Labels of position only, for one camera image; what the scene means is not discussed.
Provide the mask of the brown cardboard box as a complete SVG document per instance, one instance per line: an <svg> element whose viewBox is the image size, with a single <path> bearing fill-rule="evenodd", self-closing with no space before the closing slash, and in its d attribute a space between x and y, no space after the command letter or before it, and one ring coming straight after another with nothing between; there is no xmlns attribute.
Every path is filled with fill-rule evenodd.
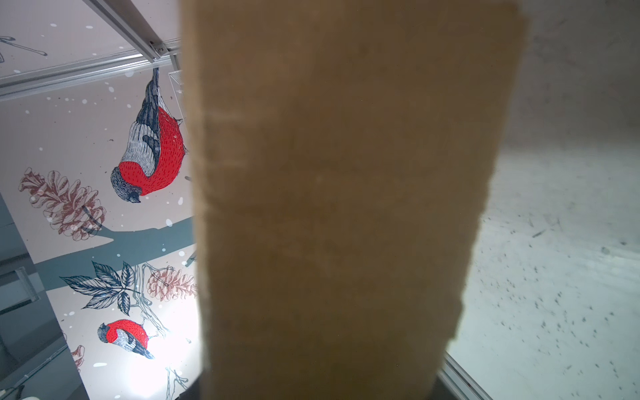
<svg viewBox="0 0 640 400"><path fill-rule="evenodd" d="M425 399L528 20L513 1L184 1L206 399Z"/></svg>

